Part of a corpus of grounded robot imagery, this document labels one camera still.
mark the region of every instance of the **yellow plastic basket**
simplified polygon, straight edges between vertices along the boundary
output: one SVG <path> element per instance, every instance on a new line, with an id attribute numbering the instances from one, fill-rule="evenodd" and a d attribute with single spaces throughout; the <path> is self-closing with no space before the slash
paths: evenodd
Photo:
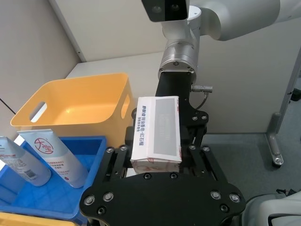
<path id="1" fill-rule="evenodd" d="M 77 226 L 69 221 L 36 218 L 0 212 L 0 226 Z"/>
<path id="2" fill-rule="evenodd" d="M 125 73 L 50 81 L 11 120 L 17 130 L 52 129 L 58 136 L 107 137 L 124 143 L 134 102 Z"/>

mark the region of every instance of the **cable connector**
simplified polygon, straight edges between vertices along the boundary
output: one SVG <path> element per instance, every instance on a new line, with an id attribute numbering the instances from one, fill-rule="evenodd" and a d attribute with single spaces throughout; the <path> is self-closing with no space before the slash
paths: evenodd
<path id="1" fill-rule="evenodd" d="M 213 86 L 197 86 L 191 85 L 192 92 L 204 92 L 204 93 L 212 93 Z"/>

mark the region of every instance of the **metal stand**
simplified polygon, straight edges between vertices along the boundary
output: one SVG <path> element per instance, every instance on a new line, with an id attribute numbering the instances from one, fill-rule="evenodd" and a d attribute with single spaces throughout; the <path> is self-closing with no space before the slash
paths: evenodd
<path id="1" fill-rule="evenodd" d="M 269 148 L 271 151 L 271 155 L 272 155 L 272 160 L 273 160 L 273 164 L 275 164 L 276 166 L 281 166 L 284 161 L 282 158 L 282 155 L 280 153 L 277 141 L 276 141 L 276 133 L 277 133 L 277 129 L 280 123 L 280 119 L 281 119 L 281 113 L 277 112 L 274 113 L 272 115 L 271 121 L 269 122 L 269 127 L 268 127 L 268 131 L 265 134 L 268 143 L 269 143 Z"/>

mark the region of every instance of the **white box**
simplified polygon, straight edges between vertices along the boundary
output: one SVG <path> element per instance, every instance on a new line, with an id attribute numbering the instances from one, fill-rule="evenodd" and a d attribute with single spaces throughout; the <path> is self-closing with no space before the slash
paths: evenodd
<path id="1" fill-rule="evenodd" d="M 178 172 L 179 97 L 138 98 L 131 163 L 136 173 Z"/>

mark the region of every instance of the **white bottle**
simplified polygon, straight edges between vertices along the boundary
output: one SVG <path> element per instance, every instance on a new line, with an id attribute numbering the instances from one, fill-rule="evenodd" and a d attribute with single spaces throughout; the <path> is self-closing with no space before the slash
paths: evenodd
<path id="1" fill-rule="evenodd" d="M 74 188 L 80 188 L 85 184 L 87 169 L 51 129 L 18 133 L 64 181 Z"/>
<path id="2" fill-rule="evenodd" d="M 0 137 L 0 160 L 35 186 L 46 184 L 51 177 L 45 165 L 7 137 Z"/>

